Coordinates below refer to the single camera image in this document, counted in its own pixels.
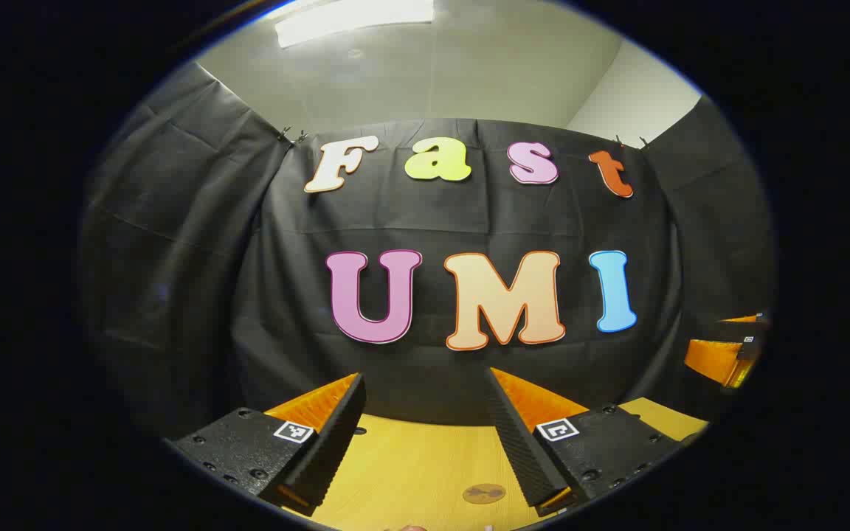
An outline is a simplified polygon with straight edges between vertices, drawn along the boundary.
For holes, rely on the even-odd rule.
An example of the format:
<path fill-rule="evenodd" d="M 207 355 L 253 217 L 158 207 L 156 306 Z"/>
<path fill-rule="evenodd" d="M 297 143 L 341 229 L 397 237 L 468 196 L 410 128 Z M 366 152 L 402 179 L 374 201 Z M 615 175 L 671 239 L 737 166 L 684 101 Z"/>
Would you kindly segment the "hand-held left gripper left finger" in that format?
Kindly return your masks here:
<path fill-rule="evenodd" d="M 311 516 L 350 447 L 365 401 L 364 378 L 352 373 L 266 411 L 236 408 L 172 445 L 217 481 Z"/>

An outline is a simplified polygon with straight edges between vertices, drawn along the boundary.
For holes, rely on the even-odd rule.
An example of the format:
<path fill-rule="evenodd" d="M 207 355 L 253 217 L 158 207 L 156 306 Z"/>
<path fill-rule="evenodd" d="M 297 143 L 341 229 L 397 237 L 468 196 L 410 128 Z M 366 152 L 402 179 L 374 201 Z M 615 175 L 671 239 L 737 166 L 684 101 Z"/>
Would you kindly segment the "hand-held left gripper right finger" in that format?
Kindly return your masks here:
<path fill-rule="evenodd" d="M 691 416 L 646 398 L 575 398 L 496 367 L 483 372 L 487 414 L 524 500 L 539 516 L 620 490 L 694 433 Z"/>

